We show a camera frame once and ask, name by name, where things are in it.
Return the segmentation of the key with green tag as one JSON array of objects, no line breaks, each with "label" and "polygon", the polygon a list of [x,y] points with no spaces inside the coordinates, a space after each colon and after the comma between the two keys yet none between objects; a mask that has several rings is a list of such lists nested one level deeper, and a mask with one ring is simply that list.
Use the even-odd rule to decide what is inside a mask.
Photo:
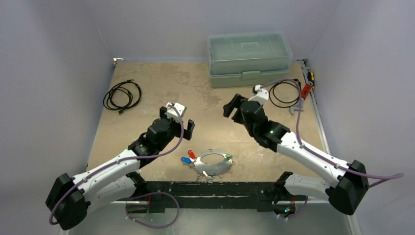
[{"label": "key with green tag", "polygon": [[231,162],[232,161],[232,154],[225,154],[224,155],[224,161],[225,162]]}]

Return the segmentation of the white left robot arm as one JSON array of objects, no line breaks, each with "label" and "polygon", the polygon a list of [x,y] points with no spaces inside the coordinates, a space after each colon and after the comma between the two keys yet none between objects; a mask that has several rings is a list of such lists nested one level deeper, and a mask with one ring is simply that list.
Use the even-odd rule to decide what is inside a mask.
[{"label": "white left robot arm", "polygon": [[147,130],[112,159],[75,176],[58,176],[46,198],[50,225],[64,231],[82,222],[89,213],[119,199],[149,199],[151,191],[138,170],[191,140],[195,122],[184,125],[181,115],[161,114]]}]

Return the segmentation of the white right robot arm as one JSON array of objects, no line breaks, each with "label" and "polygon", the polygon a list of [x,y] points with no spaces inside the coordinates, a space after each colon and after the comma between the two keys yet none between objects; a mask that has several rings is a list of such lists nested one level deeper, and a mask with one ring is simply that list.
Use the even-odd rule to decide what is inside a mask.
[{"label": "white right robot arm", "polygon": [[369,189],[366,167],[333,157],[301,140],[288,127],[269,120],[263,109],[267,98],[259,94],[245,98],[236,94],[224,105],[223,116],[242,124],[248,134],[262,147],[290,157],[315,172],[318,177],[304,177],[284,172],[275,182],[271,198],[275,202],[308,196],[328,201],[337,211],[353,215]]}]

